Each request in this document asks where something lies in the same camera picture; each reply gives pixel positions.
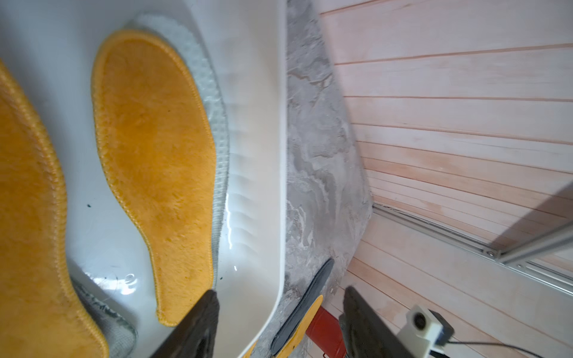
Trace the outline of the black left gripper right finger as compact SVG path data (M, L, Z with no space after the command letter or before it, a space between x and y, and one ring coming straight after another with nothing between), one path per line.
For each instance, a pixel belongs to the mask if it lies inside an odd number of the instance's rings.
M339 324L347 357L403 357L396 336L353 286L343 295Z

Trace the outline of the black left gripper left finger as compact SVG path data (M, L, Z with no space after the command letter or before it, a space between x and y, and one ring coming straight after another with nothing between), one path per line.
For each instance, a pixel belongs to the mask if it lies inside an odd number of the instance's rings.
M151 358L212 358L219 308L216 292L209 289Z

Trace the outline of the yellow insole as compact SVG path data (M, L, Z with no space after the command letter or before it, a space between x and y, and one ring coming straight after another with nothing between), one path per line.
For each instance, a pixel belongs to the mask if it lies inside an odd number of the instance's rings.
M292 355L294 350L297 349L304 339L306 331L310 327L310 323L322 305L323 299L323 295L318 295L314 300L310 300L307 303L304 303L303 300L298 303L295 310L283 324L281 332L277 332L277 337L275 338L276 343L278 343L282 334L286 334L287 341L278 353L269 353L267 357L290 357Z
M73 288L67 191L47 130L1 69L1 355L107 357L108 344Z
M118 31L94 61L92 102L107 183L143 237L157 316L178 325L213 286L216 147L180 55L147 31Z

